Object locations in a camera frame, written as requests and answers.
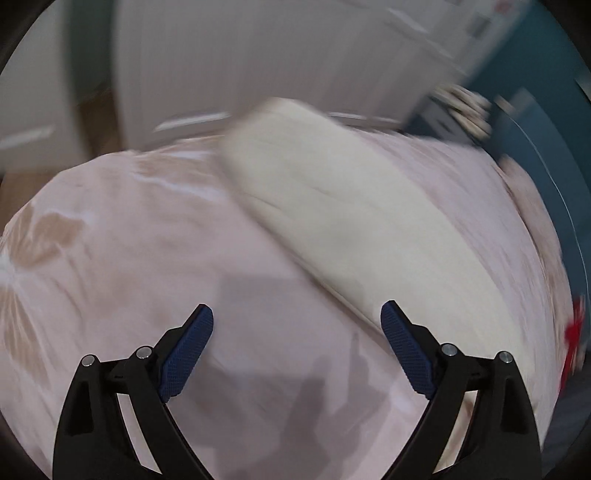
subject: wooden floor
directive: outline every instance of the wooden floor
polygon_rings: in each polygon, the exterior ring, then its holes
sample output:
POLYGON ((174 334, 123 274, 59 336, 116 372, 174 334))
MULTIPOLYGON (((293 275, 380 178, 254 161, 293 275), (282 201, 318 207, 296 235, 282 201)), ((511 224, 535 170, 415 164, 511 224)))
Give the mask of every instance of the wooden floor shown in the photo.
MULTIPOLYGON (((80 129, 86 137, 91 158, 120 151, 121 138, 111 92, 99 93, 78 107, 80 129)), ((9 171, 4 174, 0 184, 0 234, 12 216, 59 171, 9 171)))

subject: door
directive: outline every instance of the door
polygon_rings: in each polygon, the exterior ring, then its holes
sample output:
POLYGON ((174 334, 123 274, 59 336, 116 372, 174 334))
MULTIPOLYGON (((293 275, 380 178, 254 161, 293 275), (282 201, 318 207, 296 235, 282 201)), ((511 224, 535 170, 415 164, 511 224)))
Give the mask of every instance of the door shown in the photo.
POLYGON ((0 171, 60 169, 89 159, 65 62, 66 0, 33 23, 0 73, 0 171))
POLYGON ((126 0, 115 78, 127 146, 220 131, 269 96, 348 125, 400 126, 461 82, 518 17, 518 0, 126 0), (499 3, 509 13, 497 14, 499 3))

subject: blue gripper pad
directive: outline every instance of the blue gripper pad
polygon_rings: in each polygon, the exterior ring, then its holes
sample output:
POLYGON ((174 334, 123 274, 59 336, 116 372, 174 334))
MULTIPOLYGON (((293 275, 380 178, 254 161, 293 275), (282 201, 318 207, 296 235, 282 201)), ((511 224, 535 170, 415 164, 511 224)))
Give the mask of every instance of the blue gripper pad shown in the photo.
POLYGON ((182 392, 213 332, 213 312, 204 306, 162 365, 158 393, 162 402, 182 392))
POLYGON ((428 400, 435 395, 433 367, 396 308, 387 302, 380 315, 382 330, 415 392, 428 400))

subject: metal screw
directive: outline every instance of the metal screw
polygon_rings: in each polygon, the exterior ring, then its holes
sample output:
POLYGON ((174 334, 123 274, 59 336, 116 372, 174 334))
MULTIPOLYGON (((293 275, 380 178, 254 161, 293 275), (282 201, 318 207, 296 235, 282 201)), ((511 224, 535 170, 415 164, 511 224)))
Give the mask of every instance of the metal screw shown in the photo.
POLYGON ((93 363, 95 363, 95 356, 94 355, 86 355, 83 359, 82 362, 80 362, 82 364, 83 367, 89 367, 91 366, 93 363))
POLYGON ((499 353, 499 358, 501 359, 501 361, 505 362, 506 364, 510 364, 513 361, 513 355, 511 355, 509 352, 501 352, 499 353))
POLYGON ((444 343, 441 346, 441 351, 444 353, 444 355, 454 356, 455 354, 457 354, 457 347, 452 343, 444 343))
POLYGON ((152 354, 152 349, 149 346, 143 346, 138 348, 138 351, 135 353, 137 358, 148 358, 152 354))

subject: white cabinet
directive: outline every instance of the white cabinet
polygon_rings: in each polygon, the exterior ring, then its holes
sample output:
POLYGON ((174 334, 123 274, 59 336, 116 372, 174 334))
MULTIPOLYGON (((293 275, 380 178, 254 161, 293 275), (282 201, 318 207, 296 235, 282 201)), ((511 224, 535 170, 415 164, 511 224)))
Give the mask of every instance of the white cabinet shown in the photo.
POLYGON ((217 131, 269 96, 395 127, 518 18, 511 0, 125 0, 115 79, 128 147, 217 131))
POLYGON ((0 73, 0 173, 89 160, 64 60, 66 6, 56 0, 37 18, 0 73))

